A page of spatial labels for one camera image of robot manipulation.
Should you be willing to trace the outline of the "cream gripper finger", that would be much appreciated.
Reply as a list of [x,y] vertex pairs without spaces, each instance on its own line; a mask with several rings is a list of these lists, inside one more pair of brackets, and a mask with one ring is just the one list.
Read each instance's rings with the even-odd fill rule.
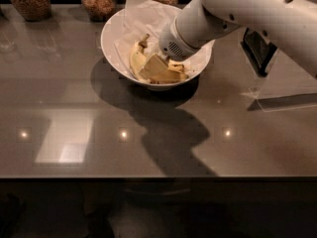
[[164,59],[158,54],[152,54],[146,59],[146,62],[141,66],[139,70],[139,76],[142,79],[150,79],[155,75],[167,70],[168,65]]

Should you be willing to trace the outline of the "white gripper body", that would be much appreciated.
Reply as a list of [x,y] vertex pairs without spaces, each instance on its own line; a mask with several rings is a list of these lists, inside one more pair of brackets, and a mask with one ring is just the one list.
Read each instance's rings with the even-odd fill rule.
[[162,28],[158,38],[158,47],[166,56],[176,61],[187,60],[199,51],[199,48],[190,46],[181,37],[176,28],[176,19]]

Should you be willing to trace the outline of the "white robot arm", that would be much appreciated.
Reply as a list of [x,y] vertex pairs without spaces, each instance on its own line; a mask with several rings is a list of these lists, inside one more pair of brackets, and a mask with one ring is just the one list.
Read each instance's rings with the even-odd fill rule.
[[317,74],[317,6],[307,0],[191,0],[161,28],[158,50],[186,60],[241,27],[265,36],[311,76]]

